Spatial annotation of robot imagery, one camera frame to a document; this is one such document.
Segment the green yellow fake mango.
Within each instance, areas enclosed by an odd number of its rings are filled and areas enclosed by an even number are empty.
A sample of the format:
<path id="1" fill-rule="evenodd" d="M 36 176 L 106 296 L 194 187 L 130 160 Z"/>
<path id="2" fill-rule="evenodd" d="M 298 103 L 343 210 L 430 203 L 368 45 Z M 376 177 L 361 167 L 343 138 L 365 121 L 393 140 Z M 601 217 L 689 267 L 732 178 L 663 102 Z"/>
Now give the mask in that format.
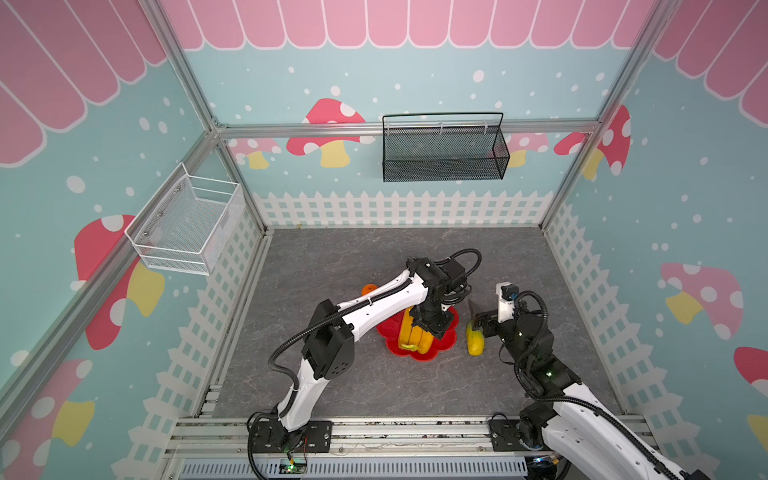
<path id="1" fill-rule="evenodd" d="M 469 322 L 466 327 L 467 350 L 470 356 L 478 357 L 484 353 L 485 337 L 481 327 Z"/>

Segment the yellow fake banana bunch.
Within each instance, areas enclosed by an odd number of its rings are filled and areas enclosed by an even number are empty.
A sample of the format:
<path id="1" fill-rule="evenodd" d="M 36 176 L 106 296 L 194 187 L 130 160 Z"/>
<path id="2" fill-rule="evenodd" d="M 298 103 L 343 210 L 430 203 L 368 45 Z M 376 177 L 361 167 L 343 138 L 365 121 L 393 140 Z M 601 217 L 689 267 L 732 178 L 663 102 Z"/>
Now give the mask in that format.
<path id="1" fill-rule="evenodd" d="M 404 351 L 424 355 L 430 350 L 434 336 L 416 325 L 412 310 L 413 308 L 408 308 L 403 312 L 398 347 Z"/>

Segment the small orange fake tangerine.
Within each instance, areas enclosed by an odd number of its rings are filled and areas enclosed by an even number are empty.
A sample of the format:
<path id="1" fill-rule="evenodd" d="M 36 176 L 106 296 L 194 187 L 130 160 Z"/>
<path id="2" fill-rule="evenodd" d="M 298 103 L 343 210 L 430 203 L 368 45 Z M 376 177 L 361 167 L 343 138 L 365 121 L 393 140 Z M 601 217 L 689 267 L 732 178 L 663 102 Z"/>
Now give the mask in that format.
<path id="1" fill-rule="evenodd" d="M 362 288 L 361 295 L 362 296 L 368 295 L 368 294 L 374 292 L 377 289 L 378 289 L 378 287 L 376 285 L 374 285 L 374 284 L 367 284 L 367 285 L 365 285 Z"/>

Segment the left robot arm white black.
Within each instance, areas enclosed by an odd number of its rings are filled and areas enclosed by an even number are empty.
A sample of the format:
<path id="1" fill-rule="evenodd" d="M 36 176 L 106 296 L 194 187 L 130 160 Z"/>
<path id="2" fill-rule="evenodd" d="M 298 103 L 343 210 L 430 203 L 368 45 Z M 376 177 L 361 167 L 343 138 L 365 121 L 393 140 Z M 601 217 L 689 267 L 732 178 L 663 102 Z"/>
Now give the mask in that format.
<path id="1" fill-rule="evenodd" d="M 290 388 L 270 411 L 251 414 L 248 434 L 254 436 L 262 421 L 274 420 L 280 448 L 289 451 L 297 445 L 326 386 L 352 366 L 356 342 L 397 314 L 442 340 L 458 321 L 455 306 L 471 293 L 468 278 L 481 264 L 482 254 L 475 248 L 437 261 L 410 257 L 405 269 L 383 286 L 339 304 L 320 302 L 307 327 L 268 357 L 269 370 L 288 377 Z"/>

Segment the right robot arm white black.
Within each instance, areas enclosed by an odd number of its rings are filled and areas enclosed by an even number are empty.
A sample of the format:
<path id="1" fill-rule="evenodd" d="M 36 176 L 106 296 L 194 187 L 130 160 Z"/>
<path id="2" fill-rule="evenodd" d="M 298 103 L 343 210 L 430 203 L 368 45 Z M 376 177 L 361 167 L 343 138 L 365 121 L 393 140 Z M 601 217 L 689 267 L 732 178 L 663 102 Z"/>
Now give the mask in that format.
<path id="1" fill-rule="evenodd" d="M 497 337 L 531 404 L 520 411 L 517 439 L 533 451 L 560 454 L 591 479 L 707 479 L 665 457 L 597 399 L 554 353 L 543 298 L 502 284 L 496 311 L 469 303 L 472 332 Z"/>

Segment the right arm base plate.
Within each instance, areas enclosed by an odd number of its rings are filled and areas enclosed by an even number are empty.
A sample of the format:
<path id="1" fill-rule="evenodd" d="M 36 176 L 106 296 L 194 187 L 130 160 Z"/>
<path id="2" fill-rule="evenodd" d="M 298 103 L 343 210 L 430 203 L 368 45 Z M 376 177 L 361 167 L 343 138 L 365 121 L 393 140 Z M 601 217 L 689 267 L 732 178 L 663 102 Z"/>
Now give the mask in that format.
<path id="1" fill-rule="evenodd" d="M 489 419 L 487 425 L 494 452 L 551 451 L 544 440 L 547 422 L 498 417 Z"/>

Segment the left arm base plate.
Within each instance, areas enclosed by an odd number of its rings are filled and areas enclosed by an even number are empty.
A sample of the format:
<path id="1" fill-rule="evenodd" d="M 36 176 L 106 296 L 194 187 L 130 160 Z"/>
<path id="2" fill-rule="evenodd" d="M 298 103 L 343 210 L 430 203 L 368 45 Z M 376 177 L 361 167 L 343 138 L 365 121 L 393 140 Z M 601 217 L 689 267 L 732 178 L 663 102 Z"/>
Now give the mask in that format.
<path id="1" fill-rule="evenodd" d="M 248 433 L 250 454 L 266 453 L 328 453 L 334 424 L 331 421 L 310 421 L 304 427 L 289 432 L 276 418 L 254 422 Z"/>

